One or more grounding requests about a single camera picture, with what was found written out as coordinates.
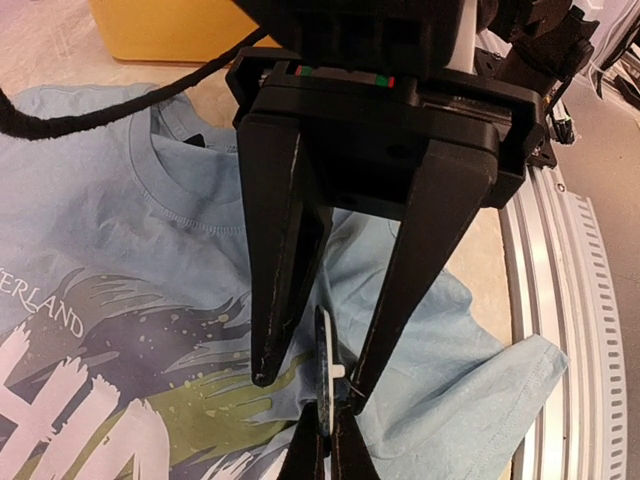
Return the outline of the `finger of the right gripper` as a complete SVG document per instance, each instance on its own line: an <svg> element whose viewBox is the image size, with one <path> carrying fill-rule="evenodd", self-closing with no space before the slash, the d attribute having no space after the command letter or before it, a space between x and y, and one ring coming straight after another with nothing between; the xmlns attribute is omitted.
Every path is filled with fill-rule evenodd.
<svg viewBox="0 0 640 480"><path fill-rule="evenodd" d="M238 127L251 268L251 375L273 384L307 305L330 230L300 122L249 114Z"/></svg>
<svg viewBox="0 0 640 480"><path fill-rule="evenodd" d="M401 334L444 268L497 179L486 151L432 141L413 174L406 210L352 376L360 414Z"/></svg>

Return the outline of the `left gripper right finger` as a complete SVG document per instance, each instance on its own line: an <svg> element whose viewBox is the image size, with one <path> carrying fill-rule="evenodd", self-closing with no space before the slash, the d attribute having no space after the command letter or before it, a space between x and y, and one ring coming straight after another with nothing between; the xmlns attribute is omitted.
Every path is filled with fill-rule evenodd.
<svg viewBox="0 0 640 480"><path fill-rule="evenodd" d="M334 410L331 478L380 480L351 406L346 402L338 403Z"/></svg>

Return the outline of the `blue brooch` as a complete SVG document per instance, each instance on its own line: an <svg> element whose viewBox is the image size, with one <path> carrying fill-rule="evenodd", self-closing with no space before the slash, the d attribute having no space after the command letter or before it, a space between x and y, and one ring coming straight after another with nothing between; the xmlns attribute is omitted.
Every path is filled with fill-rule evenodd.
<svg viewBox="0 0 640 480"><path fill-rule="evenodd" d="M334 431L338 383L346 377L346 368L340 357L334 321L322 306L315 308L314 327L318 429L322 437L328 438Z"/></svg>

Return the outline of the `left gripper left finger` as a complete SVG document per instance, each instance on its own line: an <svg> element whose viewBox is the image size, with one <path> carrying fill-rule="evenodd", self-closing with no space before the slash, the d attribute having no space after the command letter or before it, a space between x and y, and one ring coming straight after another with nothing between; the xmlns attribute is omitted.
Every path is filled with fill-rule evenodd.
<svg viewBox="0 0 640 480"><path fill-rule="evenodd" d="M294 435L278 480L321 480L325 478L325 459L331 451L333 408L307 403Z"/></svg>

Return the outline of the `light blue printed t-shirt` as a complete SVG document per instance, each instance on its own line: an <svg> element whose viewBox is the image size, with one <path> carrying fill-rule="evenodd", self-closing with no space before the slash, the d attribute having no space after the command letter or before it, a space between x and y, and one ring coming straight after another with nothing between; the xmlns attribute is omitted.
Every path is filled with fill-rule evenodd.
<svg viewBox="0 0 640 480"><path fill-rule="evenodd" d="M358 419L384 479L495 479L567 367L506 348L440 274ZM274 479L315 397L306 313L250 379L235 135L177 96L63 138L1 140L1 475Z"/></svg>

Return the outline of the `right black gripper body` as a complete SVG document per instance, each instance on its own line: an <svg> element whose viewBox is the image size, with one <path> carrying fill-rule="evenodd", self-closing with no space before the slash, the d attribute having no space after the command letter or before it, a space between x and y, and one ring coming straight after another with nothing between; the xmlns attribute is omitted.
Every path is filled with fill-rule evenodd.
<svg viewBox="0 0 640 480"><path fill-rule="evenodd" d="M238 104L233 124L250 219L325 205L401 219L418 168L438 146L461 175L487 158L480 204L502 208L544 135L536 92L453 70L422 81L245 48L226 81Z"/></svg>

